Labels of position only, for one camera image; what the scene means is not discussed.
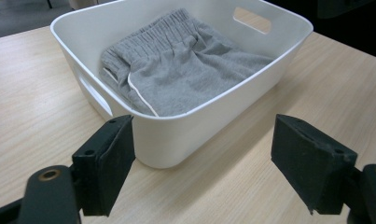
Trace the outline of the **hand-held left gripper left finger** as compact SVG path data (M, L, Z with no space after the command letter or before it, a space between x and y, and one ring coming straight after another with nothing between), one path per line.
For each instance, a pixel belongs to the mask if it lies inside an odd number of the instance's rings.
M109 216L135 160L132 116L107 121L72 156L77 200L85 216Z

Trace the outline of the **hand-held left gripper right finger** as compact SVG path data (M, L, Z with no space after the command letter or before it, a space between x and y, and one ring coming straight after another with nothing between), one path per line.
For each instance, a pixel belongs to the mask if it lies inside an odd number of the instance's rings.
M341 183L355 168L354 151L302 119L278 114L271 157L311 212L341 212Z

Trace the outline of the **white plastic bin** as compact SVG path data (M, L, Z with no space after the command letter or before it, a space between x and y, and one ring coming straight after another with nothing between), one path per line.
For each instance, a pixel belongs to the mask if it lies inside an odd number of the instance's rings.
M273 61L185 115L147 116L126 105L102 82L100 56L121 38L178 8L243 50ZM163 169L186 159L276 85L313 26L264 0L118 0L66 13L52 22L50 30L87 100L104 119L131 115L136 158Z

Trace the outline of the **grey pants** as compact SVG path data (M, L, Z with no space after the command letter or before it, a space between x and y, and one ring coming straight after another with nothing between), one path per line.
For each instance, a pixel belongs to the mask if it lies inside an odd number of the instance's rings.
M104 51L101 76L134 110L185 114L272 62L247 53L180 8Z

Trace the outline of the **black curtain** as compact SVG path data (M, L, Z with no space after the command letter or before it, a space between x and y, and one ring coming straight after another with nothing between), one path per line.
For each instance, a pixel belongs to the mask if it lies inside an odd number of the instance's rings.
M266 0L309 20L314 30L376 57L376 0Z

